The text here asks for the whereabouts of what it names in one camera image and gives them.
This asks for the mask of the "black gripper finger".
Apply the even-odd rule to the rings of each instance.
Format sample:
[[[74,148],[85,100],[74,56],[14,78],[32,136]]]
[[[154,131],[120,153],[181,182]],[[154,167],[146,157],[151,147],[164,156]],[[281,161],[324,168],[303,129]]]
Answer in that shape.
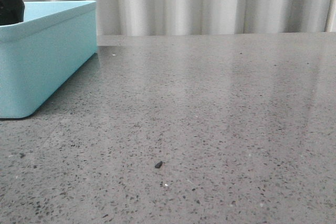
[[[1,0],[1,26],[23,22],[24,10],[23,0]]]

